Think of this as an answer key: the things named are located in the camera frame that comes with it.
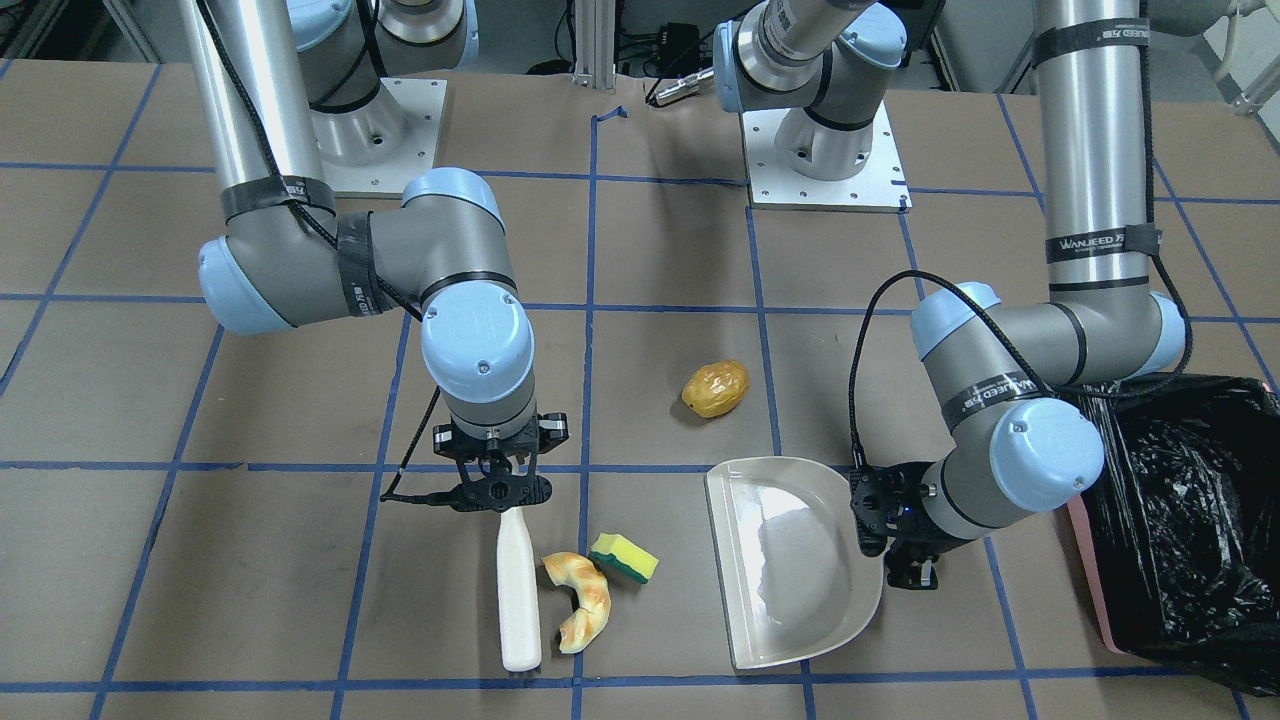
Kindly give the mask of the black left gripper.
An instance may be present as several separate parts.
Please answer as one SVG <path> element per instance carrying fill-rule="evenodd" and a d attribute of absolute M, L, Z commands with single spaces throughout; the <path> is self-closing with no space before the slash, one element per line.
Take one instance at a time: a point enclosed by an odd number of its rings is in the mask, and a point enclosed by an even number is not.
<path fill-rule="evenodd" d="M 934 565 L 946 551 L 946 534 L 925 512 L 929 462 L 856 468 L 850 473 L 850 509 L 859 550 L 879 556 L 886 550 L 886 582 L 905 591 L 937 591 Z"/>

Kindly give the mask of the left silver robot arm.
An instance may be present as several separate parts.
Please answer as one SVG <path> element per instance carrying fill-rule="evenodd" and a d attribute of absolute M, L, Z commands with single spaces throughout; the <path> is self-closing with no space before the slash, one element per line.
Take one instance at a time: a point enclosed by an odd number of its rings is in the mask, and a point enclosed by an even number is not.
<path fill-rule="evenodd" d="M 902 49 L 873 1 L 760 1 L 714 32 L 721 106 L 783 109 L 778 146 L 812 178 L 854 173 Z M 1192 332 L 1155 224 L 1144 1 L 1039 1 L 1030 65 L 1044 140 L 1050 299 L 1010 307 L 987 284 L 937 281 L 911 313 L 954 448 L 873 468 L 858 429 L 851 509 L 860 550 L 892 587 L 937 585 L 942 553 L 1064 506 L 1100 478 L 1102 434 L 1075 406 L 1101 386 L 1183 369 Z"/>

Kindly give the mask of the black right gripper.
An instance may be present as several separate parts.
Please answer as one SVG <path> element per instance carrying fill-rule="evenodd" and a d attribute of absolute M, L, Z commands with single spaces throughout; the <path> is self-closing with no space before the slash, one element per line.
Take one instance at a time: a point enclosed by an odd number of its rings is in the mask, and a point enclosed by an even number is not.
<path fill-rule="evenodd" d="M 538 473 L 538 459 L 568 438 L 570 420 L 564 413 L 535 414 L 511 437 L 499 437 L 497 430 L 471 436 L 453 421 L 434 427 L 434 454 L 453 460 L 460 474 L 460 483 L 449 492 L 448 506 L 458 512 L 504 512 L 506 503 L 508 507 L 522 507 L 547 502 L 553 488 Z M 508 469 L 511 474 L 506 479 L 506 470 L 495 469 L 500 465 L 499 460 L 509 461 L 512 457 L 515 469 Z M 477 477 L 470 473 L 471 465 L 481 470 Z M 526 468 L 526 471 L 516 474 L 520 468 Z"/>

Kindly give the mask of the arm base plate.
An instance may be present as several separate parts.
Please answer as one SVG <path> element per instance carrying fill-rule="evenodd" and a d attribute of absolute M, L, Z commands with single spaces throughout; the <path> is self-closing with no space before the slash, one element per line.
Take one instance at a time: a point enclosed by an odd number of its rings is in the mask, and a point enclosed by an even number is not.
<path fill-rule="evenodd" d="M 310 113 L 324 182 L 342 199 L 394 199 L 435 167 L 445 79 L 383 78 L 362 108 Z"/>
<path fill-rule="evenodd" d="M 804 211 L 901 213 L 913 208 L 884 104 L 860 129 L 836 131 L 803 109 L 740 115 L 751 205 Z"/>

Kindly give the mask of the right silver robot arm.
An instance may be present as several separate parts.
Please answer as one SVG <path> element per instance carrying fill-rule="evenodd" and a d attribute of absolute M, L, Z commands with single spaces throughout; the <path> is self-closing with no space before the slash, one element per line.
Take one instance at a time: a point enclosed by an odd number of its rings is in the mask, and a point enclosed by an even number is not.
<path fill-rule="evenodd" d="M 397 209 L 339 213 L 329 170 L 406 149 L 393 70 L 456 67 L 476 46 L 471 1 L 183 1 L 223 236 L 198 282 L 236 334 L 402 309 L 451 419 L 433 433 L 460 483 L 419 502 L 460 512 L 544 503 L 538 457 L 570 434 L 535 398 L 535 337 L 490 186 L 460 168 L 410 179 Z"/>

